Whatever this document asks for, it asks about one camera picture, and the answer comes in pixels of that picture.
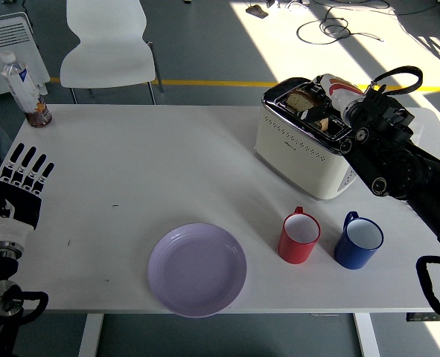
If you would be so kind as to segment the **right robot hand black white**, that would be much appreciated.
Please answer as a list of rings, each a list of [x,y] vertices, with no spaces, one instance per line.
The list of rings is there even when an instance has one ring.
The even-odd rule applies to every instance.
[[[365,97],[358,87],[332,74],[318,76],[303,85],[301,90],[312,106],[301,111],[297,117],[314,124],[322,132],[329,129],[332,117],[347,119],[352,106]]]

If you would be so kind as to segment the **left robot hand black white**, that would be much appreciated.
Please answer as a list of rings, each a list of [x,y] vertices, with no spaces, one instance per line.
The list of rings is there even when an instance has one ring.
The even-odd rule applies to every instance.
[[[0,158],[0,242],[24,245],[39,221],[41,192],[54,169],[36,147],[20,143],[6,162]]]

